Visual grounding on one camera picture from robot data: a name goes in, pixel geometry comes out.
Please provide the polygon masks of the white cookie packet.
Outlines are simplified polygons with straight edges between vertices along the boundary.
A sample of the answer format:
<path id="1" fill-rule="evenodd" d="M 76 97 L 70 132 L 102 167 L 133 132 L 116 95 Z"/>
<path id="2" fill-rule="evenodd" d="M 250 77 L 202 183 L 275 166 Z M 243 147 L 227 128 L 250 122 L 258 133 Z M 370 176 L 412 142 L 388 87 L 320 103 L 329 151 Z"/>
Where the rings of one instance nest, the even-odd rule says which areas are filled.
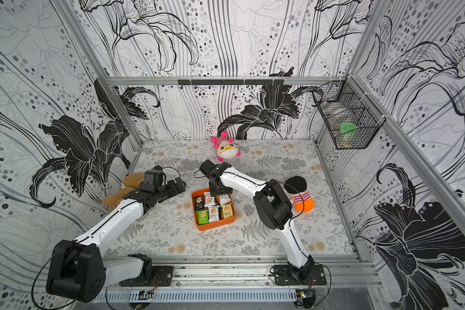
<path id="1" fill-rule="evenodd" d="M 213 196 L 210 192 L 204 192 L 204 205 L 205 207 L 217 205 L 216 196 Z"/>
<path id="2" fill-rule="evenodd" d="M 212 206 L 208 208 L 209 223 L 218 222 L 220 220 L 220 207 Z"/>
<path id="3" fill-rule="evenodd" d="M 232 202 L 230 195 L 218 195 L 216 201 L 220 205 L 226 205 Z"/>

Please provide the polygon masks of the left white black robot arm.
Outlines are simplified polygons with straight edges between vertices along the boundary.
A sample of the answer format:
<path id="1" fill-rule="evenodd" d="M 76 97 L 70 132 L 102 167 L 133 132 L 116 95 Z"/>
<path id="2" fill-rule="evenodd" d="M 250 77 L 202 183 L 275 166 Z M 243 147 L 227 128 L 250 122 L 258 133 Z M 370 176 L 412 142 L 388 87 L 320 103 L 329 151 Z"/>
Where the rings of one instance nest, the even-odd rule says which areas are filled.
<path id="1" fill-rule="evenodd" d="M 172 266 L 153 267 L 144 254 L 106 257 L 120 235 L 152 207 L 185 192 L 181 178 L 165 185 L 147 185 L 127 193 L 120 204 L 93 228 L 74 240 L 62 240 L 50 260 L 46 292 L 80 302 L 91 302 L 108 286 L 169 287 Z"/>

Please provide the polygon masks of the orange storage box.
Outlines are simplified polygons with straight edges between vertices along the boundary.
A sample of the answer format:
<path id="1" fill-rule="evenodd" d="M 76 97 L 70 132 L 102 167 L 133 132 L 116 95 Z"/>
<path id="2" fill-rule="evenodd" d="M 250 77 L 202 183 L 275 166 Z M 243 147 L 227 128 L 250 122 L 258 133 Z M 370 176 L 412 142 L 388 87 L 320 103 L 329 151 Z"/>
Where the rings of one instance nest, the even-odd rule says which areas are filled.
<path id="1" fill-rule="evenodd" d="M 196 191 L 196 192 L 193 192 L 193 193 L 192 193 L 192 206 L 193 206 L 193 211 L 194 211 L 194 216 L 195 216 L 195 224 L 196 224 L 196 227 L 197 227 L 197 229 L 198 229 L 199 231 L 206 231 L 206 230 L 218 228 L 218 227 L 221 227 L 221 226 L 225 226 L 225 225 L 228 225 L 228 224 L 230 224 L 230 223 L 233 223 L 233 222 L 236 220 L 235 205 L 233 204 L 233 201 L 232 201 L 231 204 L 233 205 L 233 207 L 234 207 L 234 212 L 235 212 L 234 217 L 229 218 L 229 219 L 226 219 L 226 220 L 223 220 L 223 219 L 222 219 L 222 212 L 221 212 L 221 209 L 220 209 L 220 220 L 219 220 L 218 222 L 208 223 L 208 224 L 206 224 L 206 225 L 199 226 L 199 225 L 197 224 L 196 211 L 195 211 L 195 207 L 194 207 L 193 198 L 194 198 L 195 196 L 204 196 L 204 192 L 209 192 L 209 189 L 203 189 L 203 190 Z"/>

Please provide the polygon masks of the tan teddy bear plush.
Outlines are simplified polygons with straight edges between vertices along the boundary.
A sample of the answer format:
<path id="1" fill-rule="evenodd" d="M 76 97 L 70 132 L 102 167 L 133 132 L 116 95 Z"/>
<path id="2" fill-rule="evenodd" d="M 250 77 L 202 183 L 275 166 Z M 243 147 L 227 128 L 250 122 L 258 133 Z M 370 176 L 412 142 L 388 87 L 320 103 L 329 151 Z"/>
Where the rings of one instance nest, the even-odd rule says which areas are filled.
<path id="1" fill-rule="evenodd" d="M 119 206 L 124 197 L 129 194 L 131 191 L 138 189 L 140 184 L 144 179 L 143 173 L 128 174 L 123 179 L 122 186 L 120 190 L 111 196 L 107 196 L 103 200 L 103 205 L 108 207 L 109 212 L 112 212 L 114 209 Z"/>

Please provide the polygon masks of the white pink owl plush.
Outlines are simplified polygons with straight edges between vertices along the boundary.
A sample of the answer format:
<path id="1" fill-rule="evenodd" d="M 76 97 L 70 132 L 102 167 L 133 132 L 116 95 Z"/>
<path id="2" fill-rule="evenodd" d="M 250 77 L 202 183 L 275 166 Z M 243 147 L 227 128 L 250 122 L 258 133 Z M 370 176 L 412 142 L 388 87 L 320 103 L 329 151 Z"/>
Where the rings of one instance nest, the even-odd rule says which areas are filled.
<path id="1" fill-rule="evenodd" d="M 235 140 L 230 138 L 226 131 L 223 131 L 218 136 L 213 136 L 211 138 L 211 142 L 216 149 L 218 160 L 220 162 L 240 157 L 242 155 L 235 143 Z"/>

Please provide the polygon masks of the white back cookie packet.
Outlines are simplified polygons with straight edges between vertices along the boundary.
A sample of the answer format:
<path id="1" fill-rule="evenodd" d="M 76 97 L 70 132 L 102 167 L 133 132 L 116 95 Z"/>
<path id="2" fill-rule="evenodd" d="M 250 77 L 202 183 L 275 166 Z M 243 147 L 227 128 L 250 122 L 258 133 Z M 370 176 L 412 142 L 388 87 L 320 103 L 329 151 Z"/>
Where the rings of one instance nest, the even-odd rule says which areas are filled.
<path id="1" fill-rule="evenodd" d="M 216 196 L 213 196 L 210 192 L 204 192 L 204 205 L 205 207 L 217 205 Z"/>

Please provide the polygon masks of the dark brown cookie packet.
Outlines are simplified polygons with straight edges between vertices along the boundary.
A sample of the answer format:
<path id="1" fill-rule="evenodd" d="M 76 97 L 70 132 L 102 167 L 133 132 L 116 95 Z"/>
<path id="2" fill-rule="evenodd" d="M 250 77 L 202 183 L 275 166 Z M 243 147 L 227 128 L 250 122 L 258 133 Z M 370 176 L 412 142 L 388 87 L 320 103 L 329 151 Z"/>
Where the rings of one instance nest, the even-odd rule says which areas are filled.
<path id="1" fill-rule="evenodd" d="M 204 196 L 195 196 L 193 198 L 195 211 L 200 211 L 205 209 L 205 198 Z"/>

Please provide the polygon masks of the white front cookie packet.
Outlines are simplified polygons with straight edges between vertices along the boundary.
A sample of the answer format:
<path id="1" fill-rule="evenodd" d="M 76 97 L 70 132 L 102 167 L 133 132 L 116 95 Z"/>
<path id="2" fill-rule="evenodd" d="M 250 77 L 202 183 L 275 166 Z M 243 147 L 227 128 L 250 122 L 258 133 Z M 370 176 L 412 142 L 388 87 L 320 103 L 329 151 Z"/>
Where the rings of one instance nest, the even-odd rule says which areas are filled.
<path id="1" fill-rule="evenodd" d="M 208 208 L 209 223 L 218 222 L 220 220 L 220 207 L 212 206 Z"/>

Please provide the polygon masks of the green front cookie packet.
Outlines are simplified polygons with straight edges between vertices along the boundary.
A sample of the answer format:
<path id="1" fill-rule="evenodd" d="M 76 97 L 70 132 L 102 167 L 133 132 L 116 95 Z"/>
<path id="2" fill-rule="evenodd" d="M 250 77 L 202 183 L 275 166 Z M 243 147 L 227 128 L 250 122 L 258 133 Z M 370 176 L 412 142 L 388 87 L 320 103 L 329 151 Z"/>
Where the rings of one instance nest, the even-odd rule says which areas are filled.
<path id="1" fill-rule="evenodd" d="M 196 211 L 197 224 L 199 226 L 209 223 L 209 211 L 207 209 Z"/>

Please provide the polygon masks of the orange striped black-haired plush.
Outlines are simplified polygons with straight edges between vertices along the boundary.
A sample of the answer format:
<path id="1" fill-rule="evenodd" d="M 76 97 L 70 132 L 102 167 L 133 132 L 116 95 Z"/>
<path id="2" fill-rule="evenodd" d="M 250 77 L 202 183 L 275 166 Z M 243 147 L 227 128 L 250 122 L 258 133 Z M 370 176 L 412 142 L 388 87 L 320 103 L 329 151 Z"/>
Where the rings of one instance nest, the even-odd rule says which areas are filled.
<path id="1" fill-rule="evenodd" d="M 284 189 L 290 197 L 291 205 L 299 213 L 308 213 L 314 210 L 315 201 L 313 195 L 307 191 L 305 178 L 301 176 L 288 178 L 284 182 Z"/>

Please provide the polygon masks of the green lidded cup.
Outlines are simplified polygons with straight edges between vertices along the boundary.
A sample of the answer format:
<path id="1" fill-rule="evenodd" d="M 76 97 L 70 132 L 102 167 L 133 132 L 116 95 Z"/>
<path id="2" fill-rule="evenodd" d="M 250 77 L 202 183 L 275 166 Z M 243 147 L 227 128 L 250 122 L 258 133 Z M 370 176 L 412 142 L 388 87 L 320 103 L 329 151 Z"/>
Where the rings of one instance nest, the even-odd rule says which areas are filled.
<path id="1" fill-rule="evenodd" d="M 358 134 L 359 127 L 353 123 L 343 123 L 340 126 L 340 145 L 342 147 L 351 147 L 354 137 Z"/>

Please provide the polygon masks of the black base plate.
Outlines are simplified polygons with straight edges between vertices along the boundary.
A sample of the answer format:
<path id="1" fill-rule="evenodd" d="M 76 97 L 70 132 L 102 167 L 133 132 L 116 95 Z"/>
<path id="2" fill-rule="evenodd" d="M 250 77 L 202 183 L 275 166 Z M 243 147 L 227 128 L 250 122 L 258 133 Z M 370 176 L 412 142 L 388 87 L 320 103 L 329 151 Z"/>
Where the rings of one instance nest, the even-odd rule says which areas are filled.
<path id="1" fill-rule="evenodd" d="M 170 287 L 173 279 L 173 266 L 146 266 L 140 275 L 120 282 L 121 287 Z"/>
<path id="2" fill-rule="evenodd" d="M 322 286 L 328 283 L 324 269 L 320 265 L 315 265 L 306 276 L 302 276 L 298 269 L 290 265 L 274 265 L 270 273 L 274 276 L 277 286 Z"/>

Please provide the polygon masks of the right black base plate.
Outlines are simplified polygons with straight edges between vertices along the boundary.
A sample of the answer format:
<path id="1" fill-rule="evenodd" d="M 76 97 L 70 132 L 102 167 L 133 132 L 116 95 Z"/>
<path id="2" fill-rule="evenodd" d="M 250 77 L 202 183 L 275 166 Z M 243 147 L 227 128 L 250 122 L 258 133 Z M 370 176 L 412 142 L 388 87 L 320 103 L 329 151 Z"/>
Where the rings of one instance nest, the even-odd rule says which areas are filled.
<path id="1" fill-rule="evenodd" d="M 277 286 L 322 286 L 328 283 L 324 269 L 320 265 L 315 265 L 306 276 L 302 276 L 298 269 L 290 265 L 274 265 L 270 273 L 274 276 Z"/>

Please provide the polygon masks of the horizontal aluminium back rail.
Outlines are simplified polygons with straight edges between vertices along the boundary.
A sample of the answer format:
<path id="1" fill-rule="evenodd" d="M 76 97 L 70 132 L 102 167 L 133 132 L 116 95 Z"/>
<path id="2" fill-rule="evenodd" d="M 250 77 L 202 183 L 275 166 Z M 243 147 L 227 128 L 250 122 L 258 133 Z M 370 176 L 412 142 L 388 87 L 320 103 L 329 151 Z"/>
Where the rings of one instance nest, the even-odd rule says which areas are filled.
<path id="1" fill-rule="evenodd" d="M 342 77 L 106 77 L 109 85 L 324 85 Z"/>

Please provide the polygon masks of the aluminium corner frame post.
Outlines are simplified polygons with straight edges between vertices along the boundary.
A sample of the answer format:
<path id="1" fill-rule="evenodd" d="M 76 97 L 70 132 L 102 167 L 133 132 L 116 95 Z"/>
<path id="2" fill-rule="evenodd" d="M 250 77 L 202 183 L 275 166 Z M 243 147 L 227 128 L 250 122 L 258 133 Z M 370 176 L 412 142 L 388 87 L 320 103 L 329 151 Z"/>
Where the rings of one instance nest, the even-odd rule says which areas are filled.
<path id="1" fill-rule="evenodd" d="M 103 66 L 96 57 L 94 49 L 90 46 L 88 37 L 83 27 L 78 23 L 78 20 L 71 12 L 68 1 L 51 1 L 51 3 L 61 16 L 61 20 L 64 21 L 67 27 L 72 31 L 80 49 L 85 54 L 88 62 L 92 65 L 92 69 L 101 85 L 101 88 L 105 91 L 110 102 L 113 104 L 117 114 L 121 118 L 122 123 L 126 126 L 129 135 L 134 142 L 134 149 L 139 151 L 143 145 L 143 141 L 139 137 L 139 132 L 133 120 L 129 116 L 129 113 L 127 112 L 118 93 L 115 91 L 113 86 L 109 85 L 107 81 L 107 74 L 103 70 Z"/>

